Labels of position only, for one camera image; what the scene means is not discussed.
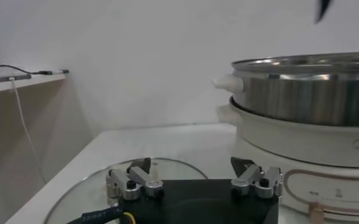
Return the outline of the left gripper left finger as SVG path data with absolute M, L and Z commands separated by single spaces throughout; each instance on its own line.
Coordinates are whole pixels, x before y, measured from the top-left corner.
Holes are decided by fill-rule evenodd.
M 156 200 L 163 198 L 163 181 L 151 175 L 150 169 L 150 158 L 132 161 L 126 170 L 110 169 L 106 174 L 107 204 L 114 207 L 120 198 L 136 201 L 143 195 Z

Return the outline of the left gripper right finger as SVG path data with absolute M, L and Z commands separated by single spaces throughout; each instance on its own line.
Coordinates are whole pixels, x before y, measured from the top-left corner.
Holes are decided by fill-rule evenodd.
M 282 202 L 283 172 L 279 167 L 271 166 L 264 170 L 250 159 L 232 156 L 230 158 L 236 178 L 230 181 L 230 193 L 234 203 L 254 195 L 260 200 L 276 198 Z

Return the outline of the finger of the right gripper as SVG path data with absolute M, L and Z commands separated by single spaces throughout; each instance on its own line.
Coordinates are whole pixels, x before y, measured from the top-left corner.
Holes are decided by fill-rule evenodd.
M 325 17 L 329 7 L 332 4 L 332 0 L 317 0 L 316 1 L 316 16 L 315 24 L 320 23 Z

